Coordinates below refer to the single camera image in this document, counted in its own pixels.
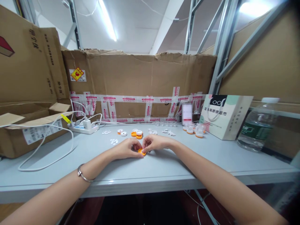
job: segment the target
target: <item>power strip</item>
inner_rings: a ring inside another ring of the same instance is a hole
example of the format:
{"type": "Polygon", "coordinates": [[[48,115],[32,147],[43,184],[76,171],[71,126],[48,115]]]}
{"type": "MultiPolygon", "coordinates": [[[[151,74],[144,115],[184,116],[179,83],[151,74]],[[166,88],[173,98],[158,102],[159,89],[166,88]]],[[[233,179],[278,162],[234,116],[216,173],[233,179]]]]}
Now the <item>power strip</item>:
{"type": "Polygon", "coordinates": [[[77,133],[92,134],[95,133],[97,130],[99,130],[99,126],[96,125],[91,129],[85,129],[83,125],[77,125],[74,127],[69,126],[68,129],[70,131],[77,132],[77,133]]]}

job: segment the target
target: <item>hand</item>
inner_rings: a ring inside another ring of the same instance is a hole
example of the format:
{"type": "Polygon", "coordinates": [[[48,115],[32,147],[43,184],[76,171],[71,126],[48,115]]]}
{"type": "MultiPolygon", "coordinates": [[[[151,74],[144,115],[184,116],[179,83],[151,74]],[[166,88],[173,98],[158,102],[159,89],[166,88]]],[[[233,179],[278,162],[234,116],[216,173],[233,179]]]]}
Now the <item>hand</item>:
{"type": "Polygon", "coordinates": [[[132,146],[135,151],[142,148],[141,143],[136,138],[127,138],[108,151],[110,151],[110,153],[112,154],[113,160],[126,158],[144,158],[141,153],[132,151],[132,146]]]}
{"type": "Polygon", "coordinates": [[[143,153],[147,153],[153,149],[170,148],[176,140],[170,137],[150,134],[143,140],[143,153]]]}

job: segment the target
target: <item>bottle label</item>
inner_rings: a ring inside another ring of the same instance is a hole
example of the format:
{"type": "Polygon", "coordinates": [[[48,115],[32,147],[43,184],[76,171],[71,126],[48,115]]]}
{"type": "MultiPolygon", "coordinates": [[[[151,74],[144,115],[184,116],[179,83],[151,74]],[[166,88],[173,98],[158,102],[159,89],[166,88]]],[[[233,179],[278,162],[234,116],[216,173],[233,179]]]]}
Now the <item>bottle label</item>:
{"type": "Polygon", "coordinates": [[[250,138],[266,140],[272,128],[261,127],[258,125],[245,122],[241,133],[250,138]]]}

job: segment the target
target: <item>orange bottle cap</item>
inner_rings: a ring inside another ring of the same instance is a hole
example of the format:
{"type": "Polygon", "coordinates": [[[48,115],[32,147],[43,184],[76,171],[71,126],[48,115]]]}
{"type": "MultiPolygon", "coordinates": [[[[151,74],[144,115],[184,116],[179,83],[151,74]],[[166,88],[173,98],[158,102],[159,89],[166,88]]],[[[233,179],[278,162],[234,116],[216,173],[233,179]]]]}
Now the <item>orange bottle cap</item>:
{"type": "Polygon", "coordinates": [[[141,153],[143,156],[145,156],[147,153],[142,153],[142,150],[143,150],[143,149],[140,148],[137,152],[138,152],[138,153],[141,153]]]}

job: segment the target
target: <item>bracelet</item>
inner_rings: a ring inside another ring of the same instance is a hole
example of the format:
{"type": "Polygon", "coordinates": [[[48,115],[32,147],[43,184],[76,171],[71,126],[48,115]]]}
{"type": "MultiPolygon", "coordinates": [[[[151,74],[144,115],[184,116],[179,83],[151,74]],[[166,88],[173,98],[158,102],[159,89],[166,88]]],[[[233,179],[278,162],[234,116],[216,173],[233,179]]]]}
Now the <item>bracelet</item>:
{"type": "Polygon", "coordinates": [[[78,176],[81,176],[82,179],[85,180],[86,182],[93,182],[93,181],[95,180],[95,178],[92,179],[92,180],[88,180],[88,179],[86,179],[86,178],[84,177],[84,175],[83,175],[82,172],[80,171],[80,167],[81,167],[82,165],[83,165],[83,164],[81,164],[81,165],[78,167],[78,169],[77,169],[77,171],[78,171],[78,176]]]}

